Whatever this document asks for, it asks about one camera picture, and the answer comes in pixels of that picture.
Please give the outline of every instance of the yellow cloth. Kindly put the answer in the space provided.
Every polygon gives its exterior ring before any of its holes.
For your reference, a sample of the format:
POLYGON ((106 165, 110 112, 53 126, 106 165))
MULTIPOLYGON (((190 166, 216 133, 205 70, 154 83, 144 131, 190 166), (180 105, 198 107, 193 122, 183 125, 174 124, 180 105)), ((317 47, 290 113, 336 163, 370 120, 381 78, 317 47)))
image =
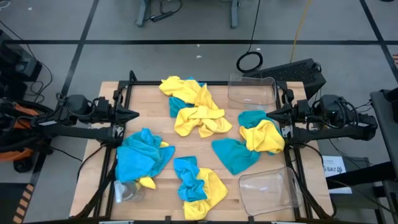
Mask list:
POLYGON ((249 129, 241 126, 239 132, 250 151, 279 153, 285 147, 285 141, 272 121, 262 120, 256 127, 249 129))
POLYGON ((184 202, 184 216, 187 220, 201 220, 218 202, 228 194, 228 189, 222 183, 217 174, 211 169, 199 168, 197 179, 205 181, 203 190, 207 199, 195 202, 184 202))
POLYGON ((225 111, 219 109, 211 99, 206 84, 200 87, 195 80, 169 77, 162 80, 159 88, 168 96, 174 96, 195 105, 193 108, 183 108, 178 112, 174 130, 180 136, 189 135, 197 125, 200 126, 201 138, 214 133, 226 133, 232 128, 232 124, 224 118, 225 111))
POLYGON ((138 182, 144 187, 148 187, 150 189, 156 189, 156 184, 154 180, 152 180, 152 178, 148 176, 141 177, 140 179, 138 179, 138 182))
MULTIPOLYGON (((169 146, 167 142, 162 141, 160 143, 160 147, 167 147, 167 146, 169 146)), ((138 182, 144 187, 148 187, 150 189, 156 189, 156 184, 154 180, 152 180, 152 178, 149 176, 141 177, 140 179, 138 179, 138 182)))

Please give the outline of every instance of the crumpled towel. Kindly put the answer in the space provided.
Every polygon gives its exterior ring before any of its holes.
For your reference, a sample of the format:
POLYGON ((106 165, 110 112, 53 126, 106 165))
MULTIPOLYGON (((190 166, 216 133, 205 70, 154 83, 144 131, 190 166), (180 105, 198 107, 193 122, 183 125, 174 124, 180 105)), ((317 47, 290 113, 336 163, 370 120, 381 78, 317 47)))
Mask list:
POLYGON ((263 120, 269 120, 272 121, 278 130, 279 134, 282 135, 282 133, 279 130, 279 127, 275 124, 275 122, 267 117, 267 113, 261 110, 255 110, 255 111, 243 111, 242 113, 239 114, 238 116, 238 122, 240 126, 244 126, 245 128, 254 128, 259 123, 263 120))
POLYGON ((261 155, 260 152, 249 151, 243 143, 235 139, 215 140, 211 146, 220 161, 233 175, 251 167, 261 155))
POLYGON ((266 119, 260 121, 254 128, 246 129, 241 126, 239 132, 246 140, 246 147, 250 151, 279 153, 285 147, 285 140, 279 134, 274 123, 266 119))
POLYGON ((175 158, 174 171, 182 180, 181 186, 178 188, 178 196, 181 200, 194 202, 207 198, 203 190, 205 181, 197 179, 199 168, 195 156, 175 158))
MULTIPOLYGON (((205 83, 200 83, 200 82, 198 82, 198 84, 200 87, 205 85, 205 83)), ((182 101, 181 99, 172 96, 169 98, 169 106, 170 106, 170 117, 176 118, 180 109, 186 108, 186 107, 191 108, 194 105, 191 103, 186 103, 186 102, 182 101)))
POLYGON ((160 136, 152 135, 149 129, 143 128, 123 140, 116 149, 116 178, 122 183, 139 180, 142 185, 155 189, 151 177, 162 171, 174 151, 174 146, 162 142, 160 136))
POLYGON ((228 194, 228 189, 211 169, 200 168, 197 178, 205 181, 203 189, 206 192, 207 199, 184 202, 184 216, 187 220, 201 220, 205 218, 209 210, 228 194))
POLYGON ((180 136, 187 136, 199 125, 201 138, 214 133, 226 133, 232 124, 225 118, 225 111, 219 109, 211 99, 207 85, 200 87, 195 80, 181 80, 179 77, 169 77, 162 80, 160 90, 168 96, 174 96, 185 103, 194 104, 193 108, 182 108, 175 120, 174 130, 180 136))

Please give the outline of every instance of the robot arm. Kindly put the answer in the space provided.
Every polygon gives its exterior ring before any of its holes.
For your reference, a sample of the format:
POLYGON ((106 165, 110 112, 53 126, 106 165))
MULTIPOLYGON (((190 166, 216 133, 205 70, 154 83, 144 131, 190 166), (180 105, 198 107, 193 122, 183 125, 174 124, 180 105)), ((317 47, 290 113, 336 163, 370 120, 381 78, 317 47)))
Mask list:
POLYGON ((287 100, 281 109, 267 115, 284 126, 282 134, 290 142, 306 143, 342 137, 368 141, 376 133, 375 117, 358 113, 342 97, 323 95, 312 106, 307 100, 298 100, 294 107, 291 106, 293 97, 285 98, 287 100), (298 128, 295 123, 306 123, 307 127, 298 128))
POLYGON ((64 98, 57 95, 57 98, 56 109, 40 115, 25 114, 10 100, 0 101, 0 152, 15 151, 56 136, 96 139, 101 143, 120 141, 121 125, 139 116, 139 113, 122 106, 123 96, 119 90, 114 92, 113 106, 104 97, 93 101, 83 95, 64 98), (110 123, 110 126, 80 128, 76 127, 77 121, 85 124, 110 123))

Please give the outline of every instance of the wooden tabletop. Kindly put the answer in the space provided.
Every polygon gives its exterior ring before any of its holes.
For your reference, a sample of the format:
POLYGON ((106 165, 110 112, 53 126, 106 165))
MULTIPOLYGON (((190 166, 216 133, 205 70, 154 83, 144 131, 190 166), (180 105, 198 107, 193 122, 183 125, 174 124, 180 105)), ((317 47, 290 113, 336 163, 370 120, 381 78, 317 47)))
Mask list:
MULTIPOLYGON (((295 100, 305 99, 305 92, 301 82, 288 82, 288 88, 294 91, 295 100)), ((103 82, 99 95, 112 99, 117 82, 103 82)), ((169 114, 168 96, 164 95, 158 86, 133 86, 130 110, 140 113, 140 116, 126 125, 126 135, 149 128, 154 134, 159 135, 165 142, 175 146, 173 158, 183 156, 196 156, 198 167, 213 169, 228 188, 228 195, 213 209, 209 211, 206 220, 213 221, 245 221, 248 214, 244 211, 238 189, 238 179, 243 174, 268 171, 285 167, 283 153, 268 156, 262 153, 261 158, 253 166, 238 175, 232 175, 214 153, 211 142, 216 139, 233 138, 242 139, 239 134, 238 114, 243 110, 230 108, 228 104, 228 86, 208 87, 214 102, 219 108, 225 109, 225 118, 233 128, 225 134, 214 134, 201 139, 198 129, 195 128, 187 137, 180 137, 174 132, 175 118, 169 114)), ((275 106, 268 106, 266 111, 275 110, 275 106)), ((317 142, 309 143, 318 148, 317 142)), ((89 140, 86 146, 85 158, 93 153, 100 144, 89 140)), ((77 183, 70 215, 75 215, 87 204, 98 188, 101 168, 104 160, 103 149, 93 156, 82 168, 77 183)), ((302 162, 307 181, 307 187, 323 209, 333 213, 328 187, 319 155, 311 149, 301 149, 302 162)), ((173 169, 173 162, 166 165, 165 169, 154 178, 156 190, 146 189, 146 196, 140 202, 126 201, 117 204, 114 202, 111 218, 113 220, 164 220, 170 215, 172 220, 184 220, 183 201, 177 195, 181 181, 177 179, 173 169)), ((103 195, 101 213, 104 214, 108 190, 103 195)), ((303 206, 300 207, 304 217, 303 206)), ((254 217, 255 221, 293 221, 292 209, 271 212, 254 217)))

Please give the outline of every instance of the clear plastic container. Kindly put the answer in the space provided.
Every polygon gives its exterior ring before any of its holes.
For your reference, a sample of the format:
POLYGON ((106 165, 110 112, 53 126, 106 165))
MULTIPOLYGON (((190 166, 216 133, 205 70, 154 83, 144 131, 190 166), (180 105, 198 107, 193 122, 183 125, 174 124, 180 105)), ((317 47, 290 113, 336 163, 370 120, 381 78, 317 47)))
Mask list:
POLYGON ((121 183, 120 180, 116 180, 113 185, 116 203, 126 200, 138 202, 145 197, 145 187, 138 182, 121 183))
POLYGON ((265 110, 267 105, 275 103, 276 91, 276 82, 272 77, 229 76, 228 98, 232 108, 265 110))
POLYGON ((291 168, 242 175, 239 192, 249 215, 297 208, 303 202, 302 193, 291 168))

